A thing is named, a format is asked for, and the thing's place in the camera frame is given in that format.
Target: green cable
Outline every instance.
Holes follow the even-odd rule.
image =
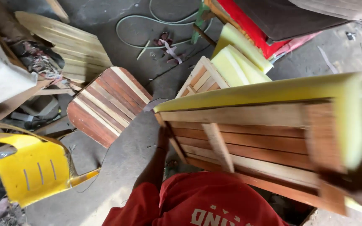
[[[117,33],[118,38],[119,38],[123,43],[125,43],[126,45],[129,45],[129,46],[131,46],[131,47],[139,48],[139,49],[161,49],[161,48],[163,48],[163,46],[157,46],[157,47],[138,46],[138,45],[129,44],[128,42],[124,41],[124,40],[120,37],[120,35],[119,35],[119,33],[118,33],[118,27],[119,27],[119,24],[120,24],[122,21],[124,21],[124,20],[126,20],[126,19],[128,19],[128,18],[131,18],[131,17],[139,17],[139,18],[144,18],[144,19],[148,19],[148,20],[151,20],[151,21],[156,21],[156,22],[161,23],[161,24],[174,25],[174,26],[183,26],[183,25],[193,24],[193,23],[195,23],[195,22],[193,21],[193,22],[182,23],[182,24],[179,24],[179,22],[183,22],[184,20],[187,20],[187,19],[195,16],[195,15],[198,13],[198,11],[196,11],[196,12],[192,13],[191,15],[189,15],[188,17],[186,17],[186,18],[184,18],[184,19],[181,19],[181,20],[179,20],[179,21],[166,22],[166,21],[163,21],[163,20],[157,18],[156,15],[154,15],[154,13],[153,13],[153,11],[152,11],[152,0],[150,0],[150,2],[149,2],[149,11],[150,11],[150,13],[152,14],[152,16],[154,17],[154,19],[153,19],[153,18],[150,18],[150,17],[140,16],[140,15],[129,15],[129,16],[126,16],[126,17],[124,17],[124,18],[122,18],[122,19],[120,19],[120,20],[118,21],[117,25],[115,26],[115,32]],[[204,30],[204,32],[206,32],[206,31],[209,29],[210,25],[212,25],[212,21],[213,21],[213,19],[210,19],[209,25],[208,25],[208,27]],[[188,39],[188,40],[186,40],[186,41],[182,41],[182,42],[178,42],[178,43],[172,44],[171,46],[179,45],[179,44],[183,44],[183,43],[187,43],[187,42],[189,42],[189,41],[191,41],[191,39]]]

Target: chair leg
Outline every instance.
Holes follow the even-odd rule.
[[[84,173],[82,175],[71,177],[71,179],[70,179],[71,187],[75,187],[75,186],[79,185],[80,183],[85,182],[94,176],[97,176],[100,173],[100,169],[101,169],[101,167],[99,167],[95,170],[92,170],[90,172]]]

